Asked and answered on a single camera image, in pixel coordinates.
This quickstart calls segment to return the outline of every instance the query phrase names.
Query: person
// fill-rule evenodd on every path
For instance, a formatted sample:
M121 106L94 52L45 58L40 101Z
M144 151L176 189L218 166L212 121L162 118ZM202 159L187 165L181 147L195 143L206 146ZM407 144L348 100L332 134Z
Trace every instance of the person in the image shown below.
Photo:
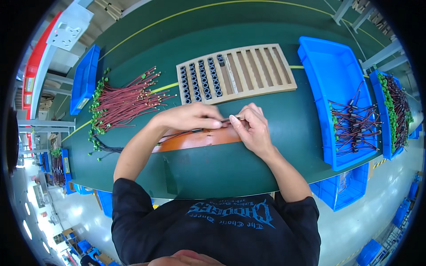
M124 264L318 265L318 208L305 179L273 146L262 108L250 103L229 119L275 176L275 200L269 194L172 200L154 210L135 180L166 131L224 126L217 107L202 103L158 113L128 142L114 171L112 240Z
M81 266L101 266L97 261L92 259L89 255L84 255L80 260L80 264Z

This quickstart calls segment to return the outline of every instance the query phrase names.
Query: fingernail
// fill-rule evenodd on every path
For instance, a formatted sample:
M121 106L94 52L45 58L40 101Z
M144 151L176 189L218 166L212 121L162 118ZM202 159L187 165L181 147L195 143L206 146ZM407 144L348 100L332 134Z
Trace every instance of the fingernail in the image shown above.
M219 129L222 127L222 123L220 121L213 122L213 128Z

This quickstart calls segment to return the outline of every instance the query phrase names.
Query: black t-shirt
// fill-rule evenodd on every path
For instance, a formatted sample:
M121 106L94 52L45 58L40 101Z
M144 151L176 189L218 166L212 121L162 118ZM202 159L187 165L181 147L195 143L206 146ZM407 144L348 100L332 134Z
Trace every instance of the black t-shirt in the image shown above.
M89 266L89 263L91 263L93 266L101 266L97 261L93 260L89 255L84 255L80 260L81 266Z
M134 181L118 179L112 191L112 240L126 265L181 249L227 266L318 265L318 216L312 197L294 203L268 194L173 200L154 210Z

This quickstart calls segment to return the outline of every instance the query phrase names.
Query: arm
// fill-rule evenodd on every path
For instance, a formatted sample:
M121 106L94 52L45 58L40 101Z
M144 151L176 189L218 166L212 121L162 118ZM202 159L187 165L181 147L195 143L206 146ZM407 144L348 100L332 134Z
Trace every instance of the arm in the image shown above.
M247 149L259 156L271 169L282 197L286 202L301 201L310 197L311 189L299 172L280 154L271 143L268 121L262 108L254 103L244 106L237 115L248 122L248 129L231 115L232 126L237 131Z
M217 107L192 103L163 111L154 116L124 147L114 171L119 178L135 181L144 169L155 145L169 129L218 129L223 117Z

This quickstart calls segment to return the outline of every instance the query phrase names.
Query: blue graphic print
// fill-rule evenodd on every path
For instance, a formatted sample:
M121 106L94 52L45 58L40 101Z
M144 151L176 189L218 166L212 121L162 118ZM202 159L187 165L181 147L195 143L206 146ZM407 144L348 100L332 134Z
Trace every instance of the blue graphic print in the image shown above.
M227 208L227 209L221 209L214 205L233 205L233 206L244 206L239 208L234 208L233 206ZM253 222L248 222L247 226L252 227L255 229L263 229L262 224L267 224L271 226L272 228L275 228L271 221L273 218L271 217L271 214L269 213L269 206L266 204L266 199L263 202L254 204L253 202L245 202L245 199L241 200L220 200L218 202L210 201L209 203L206 202L198 202L194 205L192 205L189 209L188 213L203 213L203 214L210 214L210 215L217 215L220 217L227 217L229 215L238 215L245 218L253 218ZM191 217L209 217L207 220L214 223L214 219L210 216L206 215L190 215ZM219 224L223 225L233 225L237 227L244 226L244 223L241 221L234 221L234 220L221 220L219 221Z

